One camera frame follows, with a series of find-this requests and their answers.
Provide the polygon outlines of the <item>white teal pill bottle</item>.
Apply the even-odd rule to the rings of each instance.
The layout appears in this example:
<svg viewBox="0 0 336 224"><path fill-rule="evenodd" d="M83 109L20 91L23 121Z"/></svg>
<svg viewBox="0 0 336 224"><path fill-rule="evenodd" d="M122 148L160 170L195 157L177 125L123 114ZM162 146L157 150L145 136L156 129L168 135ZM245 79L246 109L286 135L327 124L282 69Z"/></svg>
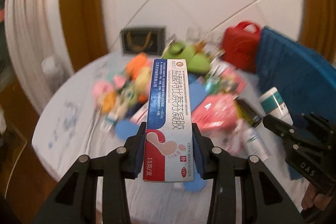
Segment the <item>white teal pill bottle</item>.
<svg viewBox="0 0 336 224"><path fill-rule="evenodd" d="M276 87L270 88L261 95L259 101L266 115L270 114L289 125L293 125L288 108Z"/></svg>

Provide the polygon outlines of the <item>blue white ointment box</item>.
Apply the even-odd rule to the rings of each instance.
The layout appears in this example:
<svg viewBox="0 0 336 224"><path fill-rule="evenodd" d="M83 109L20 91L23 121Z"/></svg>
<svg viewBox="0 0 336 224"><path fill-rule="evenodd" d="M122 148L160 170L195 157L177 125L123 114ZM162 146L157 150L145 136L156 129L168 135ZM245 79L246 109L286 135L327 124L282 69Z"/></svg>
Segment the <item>blue white ointment box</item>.
<svg viewBox="0 0 336 224"><path fill-rule="evenodd" d="M143 179L194 180L193 129L184 59L156 59L147 110Z"/></svg>

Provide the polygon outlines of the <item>blue plastic crate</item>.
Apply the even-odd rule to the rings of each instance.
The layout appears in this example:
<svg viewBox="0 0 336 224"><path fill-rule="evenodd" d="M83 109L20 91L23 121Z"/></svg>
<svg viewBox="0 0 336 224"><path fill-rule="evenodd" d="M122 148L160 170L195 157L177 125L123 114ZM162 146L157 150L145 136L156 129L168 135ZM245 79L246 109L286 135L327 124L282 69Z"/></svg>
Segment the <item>blue plastic crate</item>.
<svg viewBox="0 0 336 224"><path fill-rule="evenodd" d="M310 113L335 126L335 68L316 51L264 27L256 73L260 92L277 88L295 127L305 127Z"/></svg>

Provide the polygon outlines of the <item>pink tissue pack far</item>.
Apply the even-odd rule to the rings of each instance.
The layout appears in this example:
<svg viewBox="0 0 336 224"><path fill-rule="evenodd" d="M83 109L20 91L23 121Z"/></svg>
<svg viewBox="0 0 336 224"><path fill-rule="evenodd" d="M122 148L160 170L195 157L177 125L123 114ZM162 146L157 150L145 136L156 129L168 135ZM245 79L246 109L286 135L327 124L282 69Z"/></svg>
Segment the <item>pink tissue pack far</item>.
<svg viewBox="0 0 336 224"><path fill-rule="evenodd" d="M234 129L238 121L234 96L223 93L207 96L193 111L191 121L204 132Z"/></svg>

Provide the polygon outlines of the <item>pink pig plush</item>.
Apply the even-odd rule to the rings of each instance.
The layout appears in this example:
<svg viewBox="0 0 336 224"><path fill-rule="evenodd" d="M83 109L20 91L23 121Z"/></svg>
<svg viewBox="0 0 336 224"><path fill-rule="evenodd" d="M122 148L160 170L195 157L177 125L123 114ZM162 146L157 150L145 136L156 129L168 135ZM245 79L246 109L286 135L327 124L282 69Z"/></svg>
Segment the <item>pink pig plush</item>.
<svg viewBox="0 0 336 224"><path fill-rule="evenodd" d="M94 98L95 104L98 105L98 99L101 95L112 91L113 85L110 82L105 80L97 81L92 88L92 96Z"/></svg>

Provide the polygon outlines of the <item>green frog plush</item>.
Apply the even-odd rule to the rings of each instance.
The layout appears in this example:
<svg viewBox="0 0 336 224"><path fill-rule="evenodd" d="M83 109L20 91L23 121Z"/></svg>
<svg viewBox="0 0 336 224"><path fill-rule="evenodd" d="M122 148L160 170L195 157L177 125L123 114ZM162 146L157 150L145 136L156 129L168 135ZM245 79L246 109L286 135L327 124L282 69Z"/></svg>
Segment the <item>green frog plush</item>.
<svg viewBox="0 0 336 224"><path fill-rule="evenodd" d="M209 58L198 52L193 44L186 44L180 40L172 41L163 51L163 59L185 59L190 73L204 76L209 73L211 64Z"/></svg>

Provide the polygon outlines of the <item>orange plush toy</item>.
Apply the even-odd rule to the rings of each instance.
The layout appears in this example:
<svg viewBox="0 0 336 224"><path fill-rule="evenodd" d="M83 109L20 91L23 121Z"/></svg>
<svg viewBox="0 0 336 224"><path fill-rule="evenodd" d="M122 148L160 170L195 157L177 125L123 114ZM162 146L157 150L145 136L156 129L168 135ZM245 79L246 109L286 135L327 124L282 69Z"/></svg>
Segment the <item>orange plush toy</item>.
<svg viewBox="0 0 336 224"><path fill-rule="evenodd" d="M139 53L129 61L125 67L125 73L129 78L135 80L141 69L147 66L148 58L146 53Z"/></svg>

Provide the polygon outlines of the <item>white curtain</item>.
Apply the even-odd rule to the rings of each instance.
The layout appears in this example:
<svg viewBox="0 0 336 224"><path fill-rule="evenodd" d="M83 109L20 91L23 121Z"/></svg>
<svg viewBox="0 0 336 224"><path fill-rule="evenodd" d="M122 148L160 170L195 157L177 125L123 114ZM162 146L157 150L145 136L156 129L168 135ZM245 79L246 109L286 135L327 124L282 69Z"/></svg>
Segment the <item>white curtain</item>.
<svg viewBox="0 0 336 224"><path fill-rule="evenodd" d="M40 114L74 73L59 0L5 0L5 34L15 74Z"/></svg>

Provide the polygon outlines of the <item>black gift box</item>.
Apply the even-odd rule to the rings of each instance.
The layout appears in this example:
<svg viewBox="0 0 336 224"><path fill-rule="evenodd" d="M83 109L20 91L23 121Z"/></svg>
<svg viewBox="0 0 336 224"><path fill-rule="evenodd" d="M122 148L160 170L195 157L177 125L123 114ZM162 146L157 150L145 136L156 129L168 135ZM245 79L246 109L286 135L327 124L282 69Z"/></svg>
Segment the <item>black gift box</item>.
<svg viewBox="0 0 336 224"><path fill-rule="evenodd" d="M165 26L140 26L124 28L120 31L122 51L124 54L136 55L146 53L159 56L165 49Z"/></svg>

